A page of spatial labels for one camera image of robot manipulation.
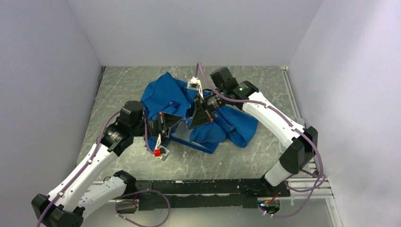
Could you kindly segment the blue zip jacket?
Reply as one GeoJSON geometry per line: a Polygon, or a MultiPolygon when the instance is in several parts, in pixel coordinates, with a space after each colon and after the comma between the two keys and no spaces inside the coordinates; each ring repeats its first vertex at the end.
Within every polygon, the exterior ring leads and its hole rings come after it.
{"type": "Polygon", "coordinates": [[[212,154],[218,145],[229,140],[244,148],[256,133],[258,120],[229,106],[214,111],[213,122],[190,130],[188,124],[194,112],[194,97],[198,94],[188,89],[187,83],[165,73],[150,82],[140,99],[148,120],[156,119],[159,112],[177,115],[181,124],[174,128],[168,141],[186,145],[199,151],[212,154]]]}

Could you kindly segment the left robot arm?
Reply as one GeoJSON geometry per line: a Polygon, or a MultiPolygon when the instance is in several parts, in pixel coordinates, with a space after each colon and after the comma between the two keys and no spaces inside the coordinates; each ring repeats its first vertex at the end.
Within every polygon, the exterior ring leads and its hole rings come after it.
{"type": "Polygon", "coordinates": [[[123,197],[130,202],[133,195],[154,193],[152,188],[141,186],[134,176],[123,170],[94,189],[90,186],[110,163],[133,144],[135,137],[157,137],[153,154],[165,159],[168,150],[163,143],[180,121],[180,116],[164,112],[159,112],[155,120],[149,120],[141,102],[126,102],[106,121],[91,150],[74,170],[49,193],[38,194],[32,199],[37,226],[79,227],[109,200],[123,197]]]}

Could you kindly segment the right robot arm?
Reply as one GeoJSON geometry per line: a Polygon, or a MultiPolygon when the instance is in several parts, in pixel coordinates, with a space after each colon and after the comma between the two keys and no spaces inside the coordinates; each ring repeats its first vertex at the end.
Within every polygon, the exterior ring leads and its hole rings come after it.
{"type": "Polygon", "coordinates": [[[281,142],[284,152],[277,163],[264,175],[261,192],[272,196],[279,184],[298,174],[317,154],[317,130],[305,128],[290,119],[268,101],[262,92],[249,81],[238,83],[227,67],[221,67],[210,75],[216,89],[205,96],[201,81],[194,75],[187,82],[188,89],[196,90],[194,113],[190,129],[214,120],[213,112],[225,105],[233,105],[258,120],[281,142]]]}

